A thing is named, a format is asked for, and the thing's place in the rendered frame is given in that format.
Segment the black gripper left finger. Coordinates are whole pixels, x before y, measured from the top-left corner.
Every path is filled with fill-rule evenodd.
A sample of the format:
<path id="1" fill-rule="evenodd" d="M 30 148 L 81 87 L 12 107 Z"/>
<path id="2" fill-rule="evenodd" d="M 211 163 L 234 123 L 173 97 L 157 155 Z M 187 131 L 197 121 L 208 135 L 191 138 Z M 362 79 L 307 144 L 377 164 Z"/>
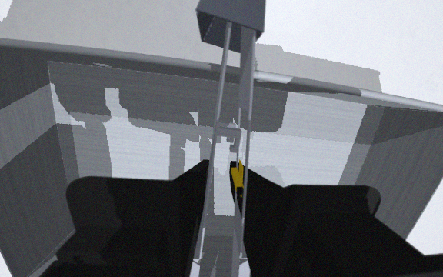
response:
<path id="1" fill-rule="evenodd" d="M 65 191 L 75 231 L 83 225 L 164 229 L 172 277 L 190 277 L 209 160 L 176 179 L 85 176 Z"/>

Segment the grey metal roasting tin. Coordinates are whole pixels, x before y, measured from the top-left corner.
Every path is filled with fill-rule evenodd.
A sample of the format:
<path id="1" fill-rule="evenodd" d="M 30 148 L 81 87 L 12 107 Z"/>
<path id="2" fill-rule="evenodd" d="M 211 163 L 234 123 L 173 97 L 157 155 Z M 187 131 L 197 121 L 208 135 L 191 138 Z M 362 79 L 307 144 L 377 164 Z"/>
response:
<path id="1" fill-rule="evenodd" d="M 76 232 L 85 176 L 174 180 L 210 159 L 221 66 L 0 38 L 0 253 L 40 277 Z M 407 240 L 443 180 L 443 105 L 254 70 L 248 168 L 282 187 L 366 185 Z M 217 136 L 198 277 L 231 277 L 235 204 Z"/>

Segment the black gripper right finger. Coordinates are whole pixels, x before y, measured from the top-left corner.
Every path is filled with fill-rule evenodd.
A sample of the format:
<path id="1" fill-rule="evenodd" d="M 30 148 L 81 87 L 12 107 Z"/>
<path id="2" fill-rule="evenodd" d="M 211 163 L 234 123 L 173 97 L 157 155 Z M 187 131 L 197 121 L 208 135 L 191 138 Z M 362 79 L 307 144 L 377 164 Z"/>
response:
<path id="1" fill-rule="evenodd" d="M 243 243 L 251 277 L 281 277 L 300 218 L 305 213 L 367 212 L 381 195 L 366 185 L 282 187 L 248 169 Z"/>

